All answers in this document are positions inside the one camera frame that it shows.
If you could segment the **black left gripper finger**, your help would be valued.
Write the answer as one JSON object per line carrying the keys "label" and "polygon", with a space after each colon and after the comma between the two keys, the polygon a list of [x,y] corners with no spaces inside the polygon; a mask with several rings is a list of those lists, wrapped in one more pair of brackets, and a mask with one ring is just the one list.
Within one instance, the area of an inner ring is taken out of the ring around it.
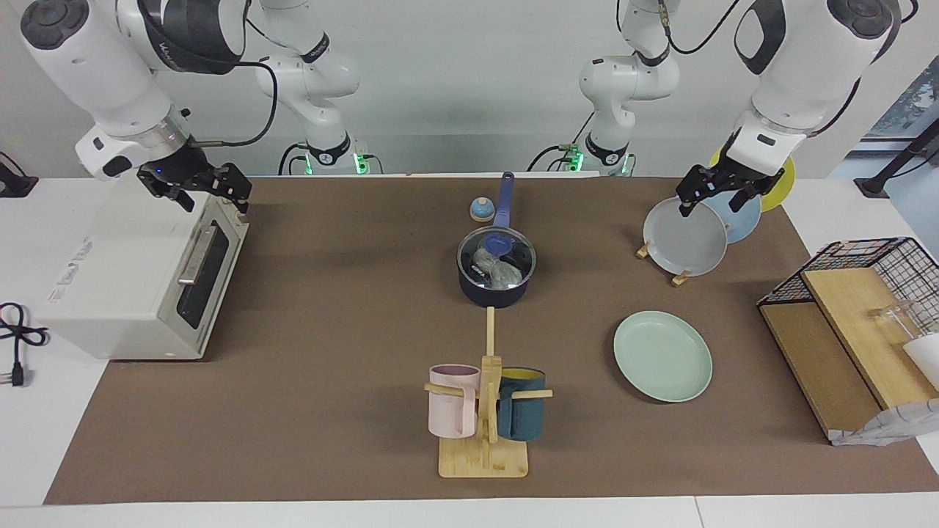
{"label": "black left gripper finger", "polygon": [[738,213],[741,208],[757,195],[767,193],[769,183],[731,183],[730,189],[735,191],[734,196],[728,202],[732,213]]}
{"label": "black left gripper finger", "polygon": [[690,216],[697,204],[711,197],[711,170],[704,165],[694,165],[685,174],[676,187],[676,196],[679,198],[679,213],[681,217]]}

